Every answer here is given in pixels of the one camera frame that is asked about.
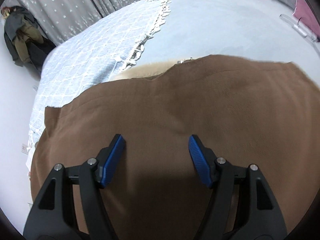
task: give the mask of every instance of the brown fabric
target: brown fabric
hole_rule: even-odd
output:
[[[114,134],[125,138],[113,181],[101,191],[120,240],[194,237],[211,191],[189,156],[191,134],[233,165],[256,163],[289,232],[320,186],[320,92],[292,63],[207,56],[151,80],[96,85],[46,108],[45,125],[31,166],[33,199],[56,163],[80,165]]]

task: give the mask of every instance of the silver bolt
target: silver bolt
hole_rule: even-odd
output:
[[[97,162],[97,159],[96,159],[96,158],[90,158],[90,159],[87,161],[87,163],[88,163],[89,165],[94,165],[96,162]]]
[[[59,170],[61,170],[62,169],[62,164],[60,164],[60,163],[58,163],[58,164],[56,164],[55,166],[54,166],[54,170],[55,171],[59,171]]]
[[[253,170],[253,171],[257,171],[258,170],[258,166],[255,165],[255,164],[251,164],[250,165],[250,169]]]
[[[219,164],[225,164],[225,163],[226,163],[226,159],[223,158],[223,157],[219,157],[219,158],[217,158],[217,163],[219,163]]]

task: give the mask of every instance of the pink fabric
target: pink fabric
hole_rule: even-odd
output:
[[[301,18],[303,22],[310,30],[312,30],[318,37],[320,37],[320,26],[316,20],[313,12],[305,0],[297,0],[296,9],[294,10],[294,17]]]

